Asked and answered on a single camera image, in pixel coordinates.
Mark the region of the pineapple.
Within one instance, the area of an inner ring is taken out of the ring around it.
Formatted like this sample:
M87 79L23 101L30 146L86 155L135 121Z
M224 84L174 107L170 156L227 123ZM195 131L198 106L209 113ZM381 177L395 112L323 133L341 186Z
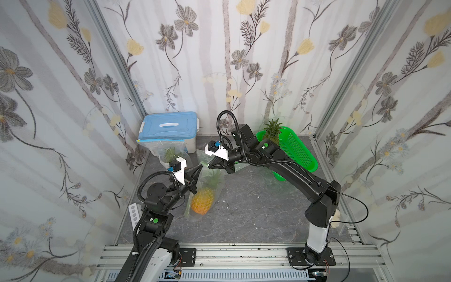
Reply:
M169 147L164 150L162 160L164 163L170 163L176 160L178 157L181 157L181 152L177 150L175 147Z
M212 208L222 190L224 176L219 170L207 172L200 182L197 193L191 199L190 209L204 216Z
M279 145L279 135L281 134L281 130L283 128L281 125L282 123L279 122L279 119L271 119L270 121L268 121L268 123L265 124L265 134L263 139L269 139L270 141Z

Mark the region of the zip-top bag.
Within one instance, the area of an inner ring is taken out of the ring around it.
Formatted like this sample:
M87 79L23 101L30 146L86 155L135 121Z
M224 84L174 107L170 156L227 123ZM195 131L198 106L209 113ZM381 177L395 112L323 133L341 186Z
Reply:
M213 159L213 156L209 156L209 155L205 154L205 152L200 149L196 150L196 157L197 157L198 163L204 163L206 166ZM247 163L237 163L234 166L235 172L238 172L239 170L242 170L242 169L246 168L247 166L249 166L249 164L247 164Z
M186 160L187 165L191 166L191 157L188 154L187 148L184 142L178 141L158 141L150 142L149 149L151 153L156 156L160 163L169 168L169 164L175 161L178 157L182 157Z
M204 166L198 182L197 193L190 194L184 213L190 222L198 222L212 209L225 186L225 171Z

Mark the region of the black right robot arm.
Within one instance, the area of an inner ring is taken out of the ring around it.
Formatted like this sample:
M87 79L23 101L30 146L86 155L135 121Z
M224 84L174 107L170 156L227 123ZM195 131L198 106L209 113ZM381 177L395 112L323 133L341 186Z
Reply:
M231 134L237 145L235 148L220 130L224 115L229 115L234 122ZM205 153L213 157L208 168L223 169L232 174L237 163L247 163L268 168L291 183L311 202L304 213L310 223L305 255L312 262L320 260L328 246L328 233L339 204L341 185L336 181L327 182L309 172L270 139L259 141L248 125L238 124L230 110L218 114L216 128L219 140L211 141L205 147Z

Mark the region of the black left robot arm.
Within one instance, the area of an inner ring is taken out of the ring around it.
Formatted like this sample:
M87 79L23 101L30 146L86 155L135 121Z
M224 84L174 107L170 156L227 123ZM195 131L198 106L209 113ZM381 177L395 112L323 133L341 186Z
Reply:
M133 228L133 247L117 282L156 282L167 267L181 262L179 242L166 237L173 221L170 211L186 193L197 193L202 169L199 164L186 171L158 171L138 186L137 197L144 209Z

